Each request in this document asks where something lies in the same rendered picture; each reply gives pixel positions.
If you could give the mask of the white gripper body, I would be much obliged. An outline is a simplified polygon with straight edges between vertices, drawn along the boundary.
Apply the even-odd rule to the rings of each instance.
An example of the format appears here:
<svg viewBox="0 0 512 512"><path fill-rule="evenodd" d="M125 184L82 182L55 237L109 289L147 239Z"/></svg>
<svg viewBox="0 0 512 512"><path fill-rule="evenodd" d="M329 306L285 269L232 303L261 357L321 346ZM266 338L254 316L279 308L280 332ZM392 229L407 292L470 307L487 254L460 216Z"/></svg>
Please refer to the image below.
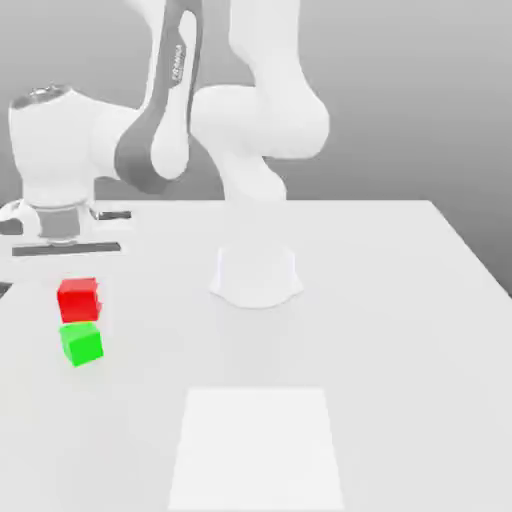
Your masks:
<svg viewBox="0 0 512 512"><path fill-rule="evenodd" d="M19 244L10 250L8 265L14 268L93 268L123 256L124 249L116 241Z"/></svg>

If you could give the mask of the small red cube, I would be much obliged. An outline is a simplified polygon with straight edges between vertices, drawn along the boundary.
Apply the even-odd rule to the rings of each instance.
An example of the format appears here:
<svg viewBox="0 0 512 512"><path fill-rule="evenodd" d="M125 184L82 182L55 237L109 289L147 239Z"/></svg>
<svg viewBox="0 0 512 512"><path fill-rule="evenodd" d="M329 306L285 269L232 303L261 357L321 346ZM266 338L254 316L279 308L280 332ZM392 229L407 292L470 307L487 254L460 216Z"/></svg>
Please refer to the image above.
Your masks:
<svg viewBox="0 0 512 512"><path fill-rule="evenodd" d="M57 301L64 323L99 319L102 304L95 278L64 279L57 290Z"/></svg>

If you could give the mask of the small green cube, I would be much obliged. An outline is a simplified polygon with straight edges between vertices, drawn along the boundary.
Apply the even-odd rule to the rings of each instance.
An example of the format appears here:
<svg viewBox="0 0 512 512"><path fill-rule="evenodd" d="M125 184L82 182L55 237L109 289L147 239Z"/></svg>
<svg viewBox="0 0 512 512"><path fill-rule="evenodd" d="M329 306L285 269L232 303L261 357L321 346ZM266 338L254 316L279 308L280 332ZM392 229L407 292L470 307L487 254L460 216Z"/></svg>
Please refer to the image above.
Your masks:
<svg viewBox="0 0 512 512"><path fill-rule="evenodd" d="M101 333L94 322L64 324L59 334L64 354L74 367L104 355Z"/></svg>

